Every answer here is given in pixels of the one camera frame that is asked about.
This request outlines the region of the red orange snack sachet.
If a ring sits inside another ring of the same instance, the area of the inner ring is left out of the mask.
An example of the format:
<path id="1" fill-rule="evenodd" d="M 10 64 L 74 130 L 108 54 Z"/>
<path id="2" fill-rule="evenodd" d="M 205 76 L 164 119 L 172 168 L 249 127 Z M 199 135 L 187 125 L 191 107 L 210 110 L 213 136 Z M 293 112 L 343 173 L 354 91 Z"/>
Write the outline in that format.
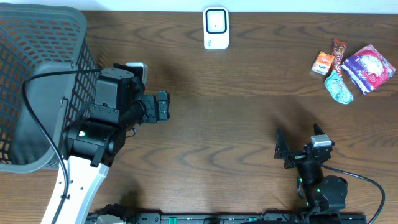
<path id="1" fill-rule="evenodd" d="M 347 47 L 346 42 L 342 42 L 338 39 L 333 39 L 332 43 L 332 55 L 334 56 L 331 68 L 335 71 L 340 78 L 343 78 L 343 73 L 341 71 L 341 64 L 343 60 L 343 55 Z"/>

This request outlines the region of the purple noodle packet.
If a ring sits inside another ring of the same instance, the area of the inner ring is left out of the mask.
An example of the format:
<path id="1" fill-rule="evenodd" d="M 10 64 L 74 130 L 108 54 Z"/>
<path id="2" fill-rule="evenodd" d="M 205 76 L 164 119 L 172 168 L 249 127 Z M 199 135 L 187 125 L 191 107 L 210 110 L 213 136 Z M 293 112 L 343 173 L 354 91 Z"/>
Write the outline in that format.
<path id="1" fill-rule="evenodd" d="M 377 89 L 396 72 L 371 44 L 348 57 L 341 68 L 364 95 Z"/>

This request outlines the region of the small orange snack packet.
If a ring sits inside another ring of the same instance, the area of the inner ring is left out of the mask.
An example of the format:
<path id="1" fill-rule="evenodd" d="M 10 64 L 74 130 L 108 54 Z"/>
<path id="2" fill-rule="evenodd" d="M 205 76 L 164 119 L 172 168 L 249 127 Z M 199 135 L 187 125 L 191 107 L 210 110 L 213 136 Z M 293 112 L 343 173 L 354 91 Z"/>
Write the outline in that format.
<path id="1" fill-rule="evenodd" d="M 321 75 L 326 75 L 330 70 L 334 58 L 335 57 L 333 55 L 320 51 L 311 67 L 311 71 Z"/>

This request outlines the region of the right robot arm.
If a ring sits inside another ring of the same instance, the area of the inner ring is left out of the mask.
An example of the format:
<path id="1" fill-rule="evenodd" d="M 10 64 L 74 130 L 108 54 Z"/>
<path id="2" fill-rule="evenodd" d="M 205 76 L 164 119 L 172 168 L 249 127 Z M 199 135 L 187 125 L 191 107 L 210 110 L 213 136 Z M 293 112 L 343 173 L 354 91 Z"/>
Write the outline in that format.
<path id="1" fill-rule="evenodd" d="M 322 164 L 331 158 L 335 143 L 317 125 L 314 135 L 301 151 L 291 151 L 285 134 L 277 130 L 275 159 L 283 159 L 286 169 L 298 171 L 297 192 L 307 209 L 300 212 L 303 223 L 342 223 L 340 211 L 346 208 L 347 181 L 335 175 L 323 175 Z"/>

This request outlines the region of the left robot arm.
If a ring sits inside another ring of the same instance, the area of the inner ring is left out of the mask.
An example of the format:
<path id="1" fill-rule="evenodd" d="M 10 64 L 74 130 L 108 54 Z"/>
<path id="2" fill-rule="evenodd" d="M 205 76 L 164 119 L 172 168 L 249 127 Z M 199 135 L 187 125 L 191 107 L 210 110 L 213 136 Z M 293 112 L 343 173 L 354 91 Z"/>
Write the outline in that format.
<path id="1" fill-rule="evenodd" d="M 144 93 L 147 71 L 142 62 L 114 64 L 100 71 L 88 117 L 80 116 L 63 133 L 60 147 L 66 154 L 68 192 L 63 193 L 60 171 L 42 223 L 84 223 L 127 132 L 137 124 L 170 118 L 166 91 Z"/>

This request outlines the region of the mint green wipes packet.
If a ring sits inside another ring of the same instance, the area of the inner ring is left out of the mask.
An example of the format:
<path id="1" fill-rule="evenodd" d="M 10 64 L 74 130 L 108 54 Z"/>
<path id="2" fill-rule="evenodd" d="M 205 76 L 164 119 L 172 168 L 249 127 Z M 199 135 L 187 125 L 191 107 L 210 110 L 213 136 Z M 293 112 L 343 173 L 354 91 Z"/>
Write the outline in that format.
<path id="1" fill-rule="evenodd" d="M 354 100 L 352 93 L 336 70 L 333 70 L 326 78 L 324 86 L 329 91 L 331 97 L 338 103 L 347 105 Z"/>

